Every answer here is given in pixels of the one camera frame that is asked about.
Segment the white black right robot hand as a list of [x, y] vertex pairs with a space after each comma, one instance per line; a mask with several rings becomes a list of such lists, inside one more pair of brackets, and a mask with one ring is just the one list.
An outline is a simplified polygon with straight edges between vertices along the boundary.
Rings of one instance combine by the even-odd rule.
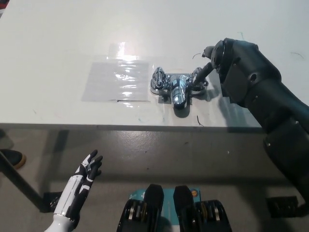
[[231, 67], [238, 65], [244, 59], [244, 55], [239, 52], [244, 48], [245, 51], [258, 51], [258, 45], [241, 40], [225, 38], [220, 40], [215, 46], [207, 46], [202, 53], [203, 58], [210, 60], [200, 71], [193, 74], [193, 85], [196, 86], [203, 82], [213, 71], [219, 74], [220, 84], [222, 85], [227, 78]]

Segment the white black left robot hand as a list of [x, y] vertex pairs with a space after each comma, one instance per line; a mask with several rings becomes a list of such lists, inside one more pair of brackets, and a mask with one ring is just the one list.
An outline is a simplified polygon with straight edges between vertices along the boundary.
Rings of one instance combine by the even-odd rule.
[[84, 205], [92, 184], [101, 174], [103, 156], [94, 150], [82, 161], [75, 173], [69, 178], [57, 203], [54, 213], [74, 220]]

